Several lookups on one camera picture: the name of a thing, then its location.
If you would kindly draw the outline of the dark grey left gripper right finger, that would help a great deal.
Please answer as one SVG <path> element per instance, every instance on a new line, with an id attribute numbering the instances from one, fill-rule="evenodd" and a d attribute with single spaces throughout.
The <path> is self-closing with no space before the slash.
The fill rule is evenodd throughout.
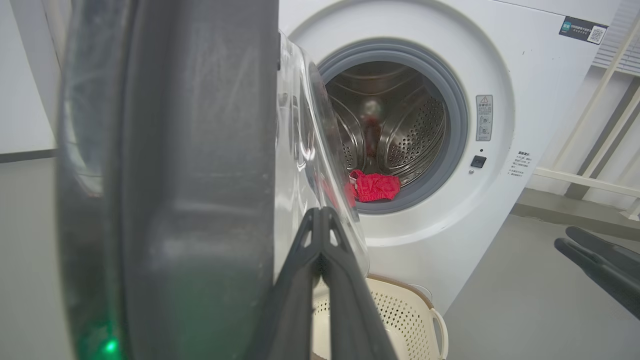
<path id="1" fill-rule="evenodd" d="M 332 360 L 398 360 L 334 208 L 321 210 L 321 275 L 329 287 Z"/>

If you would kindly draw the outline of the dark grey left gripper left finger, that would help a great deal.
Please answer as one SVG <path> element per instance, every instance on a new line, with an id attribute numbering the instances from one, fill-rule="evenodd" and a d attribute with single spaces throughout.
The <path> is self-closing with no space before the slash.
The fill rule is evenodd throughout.
<path id="1" fill-rule="evenodd" d="M 260 360 L 310 360 L 313 287 L 320 246 L 314 239 L 320 210 L 310 209 L 270 292 L 260 322 Z"/>

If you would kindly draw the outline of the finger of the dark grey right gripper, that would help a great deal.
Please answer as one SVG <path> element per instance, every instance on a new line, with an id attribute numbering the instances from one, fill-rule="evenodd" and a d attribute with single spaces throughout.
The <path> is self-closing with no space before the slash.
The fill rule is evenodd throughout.
<path id="1" fill-rule="evenodd" d="M 601 289 L 640 321 L 640 280 L 632 279 L 603 257 L 576 242 L 558 238 L 554 247 L 576 264 Z"/>
<path id="2" fill-rule="evenodd" d="M 611 243 L 579 227 L 568 227 L 566 235 L 588 253 L 606 260 L 620 271 L 640 280 L 640 253 Z"/>

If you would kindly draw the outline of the red cloth garment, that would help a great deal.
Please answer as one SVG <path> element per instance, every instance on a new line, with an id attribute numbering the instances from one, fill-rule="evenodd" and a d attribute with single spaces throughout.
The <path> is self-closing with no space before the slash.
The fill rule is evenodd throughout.
<path id="1" fill-rule="evenodd" d="M 400 179 L 393 175 L 381 173 L 364 173 L 353 170 L 349 173 L 343 189 L 350 205 L 372 203 L 380 200 L 393 200 L 402 187 Z"/>

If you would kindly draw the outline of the grey washing machine door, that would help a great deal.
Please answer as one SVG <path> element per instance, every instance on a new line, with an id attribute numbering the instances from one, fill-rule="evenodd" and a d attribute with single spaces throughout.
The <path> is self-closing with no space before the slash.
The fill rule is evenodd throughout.
<path id="1" fill-rule="evenodd" d="M 71 0 L 55 216 L 72 360 L 245 360 L 274 284 L 282 0 Z"/>

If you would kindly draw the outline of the cream perforated laundry basket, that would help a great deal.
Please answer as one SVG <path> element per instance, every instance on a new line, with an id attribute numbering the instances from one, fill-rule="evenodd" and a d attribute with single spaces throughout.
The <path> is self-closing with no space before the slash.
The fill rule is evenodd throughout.
<path id="1" fill-rule="evenodd" d="M 404 282 L 370 275 L 366 284 L 398 360 L 447 360 L 450 339 L 441 314 L 420 291 Z M 329 287 L 313 290 L 311 360 L 331 360 Z"/>

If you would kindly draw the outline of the stainless steel washer drum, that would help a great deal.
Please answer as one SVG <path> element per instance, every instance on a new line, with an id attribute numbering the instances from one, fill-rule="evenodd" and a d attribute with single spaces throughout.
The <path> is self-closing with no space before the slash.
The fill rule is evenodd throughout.
<path id="1" fill-rule="evenodd" d="M 341 71 L 326 89 L 349 172 L 395 176 L 406 187 L 434 164 L 449 120 L 445 101 L 423 73 L 372 61 Z"/>

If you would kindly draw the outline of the white front-load washing machine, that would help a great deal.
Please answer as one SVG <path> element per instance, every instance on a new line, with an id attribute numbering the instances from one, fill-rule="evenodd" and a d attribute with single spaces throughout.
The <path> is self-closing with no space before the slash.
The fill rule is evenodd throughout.
<path id="1" fill-rule="evenodd" d="M 565 17 L 608 26 L 620 2 L 279 0 L 279 29 L 317 64 L 329 100 L 340 72 L 393 62 L 425 75 L 445 101 L 434 164 L 393 200 L 354 204 L 364 274 L 423 286 L 442 313 L 450 308 L 597 54 L 599 45 L 559 34 Z M 493 96 L 490 141 L 476 141 L 478 95 Z M 474 156 L 487 158 L 482 168 Z"/>

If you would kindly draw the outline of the cream metal railing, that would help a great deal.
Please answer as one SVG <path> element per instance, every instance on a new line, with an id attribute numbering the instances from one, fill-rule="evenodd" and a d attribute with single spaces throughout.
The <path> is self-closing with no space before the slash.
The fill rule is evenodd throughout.
<path id="1" fill-rule="evenodd" d="M 591 66 L 530 189 L 613 207 L 640 221 L 640 76 L 617 71 L 640 14 L 608 68 Z"/>

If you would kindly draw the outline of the grey warning sticker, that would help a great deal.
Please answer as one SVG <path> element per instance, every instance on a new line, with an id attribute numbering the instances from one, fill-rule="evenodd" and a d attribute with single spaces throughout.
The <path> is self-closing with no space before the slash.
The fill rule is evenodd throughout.
<path id="1" fill-rule="evenodd" d="M 475 140 L 489 142 L 493 132 L 494 101 L 493 95 L 477 95 L 477 130 Z"/>

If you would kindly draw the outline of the white window blinds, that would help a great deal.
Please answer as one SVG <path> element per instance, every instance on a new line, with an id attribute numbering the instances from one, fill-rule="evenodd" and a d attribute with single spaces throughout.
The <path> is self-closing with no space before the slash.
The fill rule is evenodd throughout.
<path id="1" fill-rule="evenodd" d="M 634 21 L 640 14 L 640 0 L 621 0 L 614 19 L 608 28 L 592 66 L 606 69 L 624 45 L 627 36 L 634 28 Z M 630 44 L 625 48 L 616 68 L 617 72 L 640 76 L 640 30 L 636 32 Z"/>

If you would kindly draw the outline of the black QR code sticker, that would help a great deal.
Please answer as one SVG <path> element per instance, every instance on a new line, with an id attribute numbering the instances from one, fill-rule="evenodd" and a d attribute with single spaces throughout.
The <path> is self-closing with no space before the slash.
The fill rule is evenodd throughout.
<path id="1" fill-rule="evenodd" d="M 601 45 L 608 28 L 607 25 L 601 23 L 565 16 L 558 34 L 586 43 Z"/>

